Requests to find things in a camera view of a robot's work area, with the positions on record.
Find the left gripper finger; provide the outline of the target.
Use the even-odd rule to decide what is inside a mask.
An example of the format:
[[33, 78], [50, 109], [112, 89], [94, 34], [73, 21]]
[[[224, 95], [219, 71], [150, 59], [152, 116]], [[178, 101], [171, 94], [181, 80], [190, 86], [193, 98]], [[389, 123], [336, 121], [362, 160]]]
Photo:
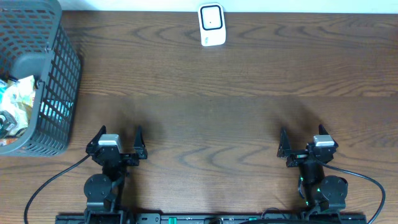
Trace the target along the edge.
[[87, 144], [86, 148], [87, 149], [96, 149], [98, 147], [98, 142], [100, 140], [100, 137], [106, 134], [106, 126], [102, 125], [98, 133], [94, 136], [94, 138]]
[[138, 126], [133, 148], [138, 156], [146, 156], [147, 149], [142, 136], [142, 127]]

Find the dark green round-label box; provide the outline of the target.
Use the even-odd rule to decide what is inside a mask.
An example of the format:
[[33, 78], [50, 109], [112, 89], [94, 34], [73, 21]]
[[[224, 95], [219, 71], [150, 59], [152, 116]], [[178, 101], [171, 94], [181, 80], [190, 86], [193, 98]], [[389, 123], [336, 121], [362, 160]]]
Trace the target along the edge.
[[17, 121], [7, 111], [1, 111], [1, 139], [5, 138], [15, 127]]

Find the cream snack bag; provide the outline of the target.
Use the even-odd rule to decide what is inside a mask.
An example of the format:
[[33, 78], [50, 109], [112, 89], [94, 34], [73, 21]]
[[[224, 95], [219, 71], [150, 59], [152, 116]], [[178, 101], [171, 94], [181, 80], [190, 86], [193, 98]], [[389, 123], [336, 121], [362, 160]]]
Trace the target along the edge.
[[1, 80], [1, 111], [7, 111], [16, 119], [16, 127], [5, 138], [18, 138], [28, 128], [35, 100], [33, 75], [15, 82]]

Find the teal tissue pack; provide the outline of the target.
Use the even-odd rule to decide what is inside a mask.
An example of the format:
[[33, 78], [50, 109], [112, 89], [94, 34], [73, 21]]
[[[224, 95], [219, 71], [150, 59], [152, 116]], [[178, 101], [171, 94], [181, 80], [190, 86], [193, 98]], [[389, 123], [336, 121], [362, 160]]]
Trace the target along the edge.
[[73, 105], [70, 101], [44, 100], [40, 111], [50, 118], [62, 121], [70, 116]]

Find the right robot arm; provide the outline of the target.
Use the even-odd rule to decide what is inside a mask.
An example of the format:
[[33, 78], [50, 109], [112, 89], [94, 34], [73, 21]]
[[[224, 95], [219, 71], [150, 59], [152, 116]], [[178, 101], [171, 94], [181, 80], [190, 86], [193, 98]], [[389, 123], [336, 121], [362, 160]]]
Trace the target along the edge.
[[307, 143], [305, 149], [292, 147], [287, 131], [280, 130], [277, 157], [286, 159], [287, 167], [298, 167], [299, 195], [305, 199], [307, 208], [301, 216], [305, 220], [320, 218], [322, 215], [339, 215], [346, 208], [348, 194], [347, 180], [335, 175], [326, 176], [324, 165], [333, 160], [338, 143], [319, 125], [318, 134]]

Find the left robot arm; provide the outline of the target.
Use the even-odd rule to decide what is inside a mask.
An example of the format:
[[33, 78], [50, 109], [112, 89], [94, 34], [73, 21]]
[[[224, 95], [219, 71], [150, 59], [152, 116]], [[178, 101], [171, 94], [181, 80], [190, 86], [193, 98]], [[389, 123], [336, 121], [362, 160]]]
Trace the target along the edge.
[[121, 206], [121, 197], [128, 167], [138, 166], [148, 153], [139, 126], [133, 144], [133, 153], [123, 153], [121, 139], [108, 134], [102, 126], [88, 143], [86, 153], [102, 167], [102, 173], [92, 175], [84, 185], [87, 198], [85, 223], [134, 223], [134, 215]]

